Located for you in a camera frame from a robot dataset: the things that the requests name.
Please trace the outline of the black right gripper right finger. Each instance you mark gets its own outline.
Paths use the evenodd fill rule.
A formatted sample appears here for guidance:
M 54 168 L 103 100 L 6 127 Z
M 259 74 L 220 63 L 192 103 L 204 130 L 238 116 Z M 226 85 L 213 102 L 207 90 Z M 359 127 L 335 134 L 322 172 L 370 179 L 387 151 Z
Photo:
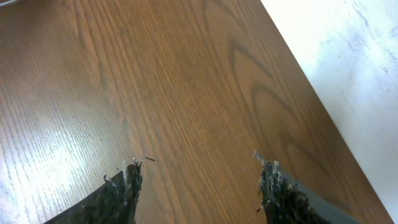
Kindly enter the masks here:
M 253 157 L 262 166 L 258 195 L 267 223 L 347 223 L 358 221 L 330 205 L 307 189 L 279 167 L 278 161 L 269 162 L 257 151 Z

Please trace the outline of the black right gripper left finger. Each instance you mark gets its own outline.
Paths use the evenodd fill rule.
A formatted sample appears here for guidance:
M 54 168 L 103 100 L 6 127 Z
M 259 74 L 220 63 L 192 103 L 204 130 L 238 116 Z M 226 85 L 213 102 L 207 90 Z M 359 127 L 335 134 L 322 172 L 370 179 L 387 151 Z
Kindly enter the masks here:
M 135 223 L 143 181 L 141 169 L 146 159 L 151 160 L 146 156 L 124 164 L 112 178 L 105 175 L 101 187 L 45 224 Z

